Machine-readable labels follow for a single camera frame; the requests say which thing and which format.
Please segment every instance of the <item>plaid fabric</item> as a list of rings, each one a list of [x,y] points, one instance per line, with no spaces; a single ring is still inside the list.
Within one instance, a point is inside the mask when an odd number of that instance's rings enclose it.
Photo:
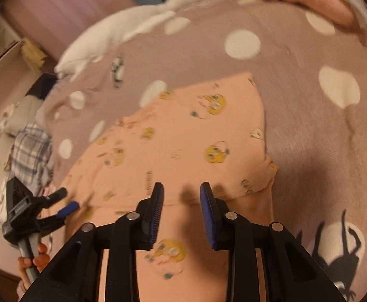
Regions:
[[[31,185],[34,178],[41,177],[51,152],[51,136],[35,121],[29,123],[16,135],[10,178],[15,176],[24,185]]]

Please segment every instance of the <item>bed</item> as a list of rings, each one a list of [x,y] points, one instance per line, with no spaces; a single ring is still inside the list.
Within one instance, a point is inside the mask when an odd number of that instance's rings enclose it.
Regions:
[[[284,224],[347,301],[367,300],[367,30],[344,30],[285,2],[203,0],[58,83],[41,120],[57,152],[52,186],[68,188],[82,212],[55,233],[52,253],[80,224],[102,225],[96,215],[115,198],[73,190],[87,151],[144,100],[245,72],[265,110],[265,128],[253,135],[280,168],[256,210],[272,210],[260,223]]]

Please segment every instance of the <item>metal screw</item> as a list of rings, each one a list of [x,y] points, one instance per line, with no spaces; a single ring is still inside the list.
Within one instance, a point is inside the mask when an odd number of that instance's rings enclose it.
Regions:
[[[94,225],[92,223],[85,223],[82,226],[82,231],[84,231],[84,232],[90,232],[90,231],[92,231],[93,228],[94,228]]]
[[[284,229],[283,225],[280,223],[274,223],[273,225],[271,225],[271,227],[276,231],[276,232],[280,232]]]
[[[140,215],[137,213],[137,212],[130,212],[126,215],[126,217],[129,219],[129,220],[136,220],[140,217]]]
[[[235,220],[238,218],[238,215],[235,212],[227,212],[225,217],[229,220]]]

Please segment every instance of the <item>gray handle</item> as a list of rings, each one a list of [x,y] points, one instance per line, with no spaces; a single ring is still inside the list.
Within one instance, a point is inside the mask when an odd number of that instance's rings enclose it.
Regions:
[[[41,235],[39,233],[31,234],[28,238],[24,238],[19,241],[20,254],[24,258],[29,258],[33,260],[35,257],[39,256],[38,244],[41,242]],[[35,265],[26,269],[27,277],[30,280],[30,284],[35,281],[39,275],[39,271]]]

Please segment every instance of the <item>white goose plush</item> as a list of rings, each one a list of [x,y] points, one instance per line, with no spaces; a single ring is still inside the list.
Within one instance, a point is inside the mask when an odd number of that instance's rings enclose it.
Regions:
[[[197,1],[166,0],[163,4],[128,8],[100,20],[86,29],[63,53],[55,67],[58,78],[71,75],[70,81],[74,80],[88,62],[98,62],[109,48],[127,41],[138,32],[148,31],[172,17],[176,10]]]

